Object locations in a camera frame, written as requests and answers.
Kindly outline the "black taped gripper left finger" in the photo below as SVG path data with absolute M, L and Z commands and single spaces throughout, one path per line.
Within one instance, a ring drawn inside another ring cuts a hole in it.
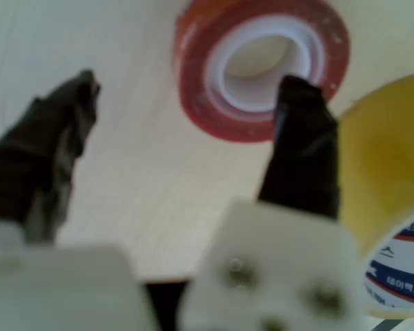
M 93 71 L 83 70 L 35 97 L 0 136 L 0 225 L 26 243 L 53 244 L 66 221 L 100 89 Z

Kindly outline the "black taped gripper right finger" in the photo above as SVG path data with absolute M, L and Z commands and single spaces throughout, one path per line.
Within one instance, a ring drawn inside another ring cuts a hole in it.
M 338 209 L 337 121 L 319 88 L 284 77 L 258 198 L 225 211 L 178 329 L 361 330 L 362 268 Z

